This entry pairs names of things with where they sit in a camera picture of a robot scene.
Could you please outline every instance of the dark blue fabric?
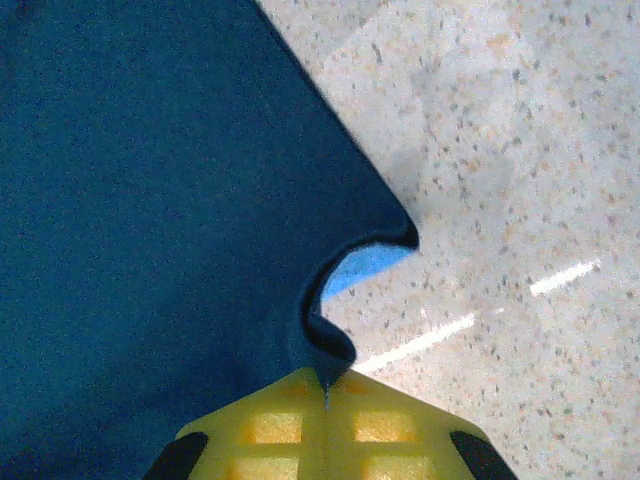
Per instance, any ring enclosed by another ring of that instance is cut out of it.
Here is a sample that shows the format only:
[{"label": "dark blue fabric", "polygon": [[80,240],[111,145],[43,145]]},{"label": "dark blue fabric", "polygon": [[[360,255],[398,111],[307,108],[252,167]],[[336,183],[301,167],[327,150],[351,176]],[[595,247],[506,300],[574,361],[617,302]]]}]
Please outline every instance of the dark blue fabric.
[{"label": "dark blue fabric", "polygon": [[332,268],[415,227],[250,0],[3,2],[0,479],[136,478],[352,345]]}]

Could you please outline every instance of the yellow plastic object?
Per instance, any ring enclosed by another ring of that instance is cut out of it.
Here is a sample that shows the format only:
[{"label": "yellow plastic object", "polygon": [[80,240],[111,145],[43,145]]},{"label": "yellow plastic object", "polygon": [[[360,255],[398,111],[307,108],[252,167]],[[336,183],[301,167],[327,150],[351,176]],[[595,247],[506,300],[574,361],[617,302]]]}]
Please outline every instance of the yellow plastic object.
[{"label": "yellow plastic object", "polygon": [[209,442],[190,480],[473,480],[449,433],[473,424],[354,371],[282,380],[186,425]]}]

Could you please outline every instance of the light blue material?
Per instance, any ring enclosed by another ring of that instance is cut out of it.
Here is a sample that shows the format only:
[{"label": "light blue material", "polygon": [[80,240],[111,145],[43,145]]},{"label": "light blue material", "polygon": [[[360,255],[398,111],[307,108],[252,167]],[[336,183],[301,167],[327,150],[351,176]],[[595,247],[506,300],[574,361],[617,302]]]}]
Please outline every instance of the light blue material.
[{"label": "light blue material", "polygon": [[376,244],[359,248],[347,255],[333,271],[322,292],[326,300],[366,278],[390,268],[412,253],[412,250]]}]

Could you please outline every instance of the blue cloth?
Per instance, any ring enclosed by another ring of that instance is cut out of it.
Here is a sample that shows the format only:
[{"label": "blue cloth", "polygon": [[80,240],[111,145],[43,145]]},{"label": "blue cloth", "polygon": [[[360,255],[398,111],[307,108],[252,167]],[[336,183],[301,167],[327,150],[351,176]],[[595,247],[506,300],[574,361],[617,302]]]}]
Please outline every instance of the blue cloth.
[{"label": "blue cloth", "polygon": [[418,236],[252,1],[26,5],[0,34],[0,479],[141,477],[188,421],[348,368],[323,286]]}]

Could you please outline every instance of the speckled floor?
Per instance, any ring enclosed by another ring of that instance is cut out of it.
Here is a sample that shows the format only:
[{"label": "speckled floor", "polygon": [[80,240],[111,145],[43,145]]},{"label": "speckled floor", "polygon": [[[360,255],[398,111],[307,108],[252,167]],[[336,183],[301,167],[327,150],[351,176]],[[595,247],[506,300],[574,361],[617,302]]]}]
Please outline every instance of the speckled floor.
[{"label": "speckled floor", "polygon": [[357,370],[521,479],[640,478],[640,6],[262,0],[422,236],[335,297]]}]

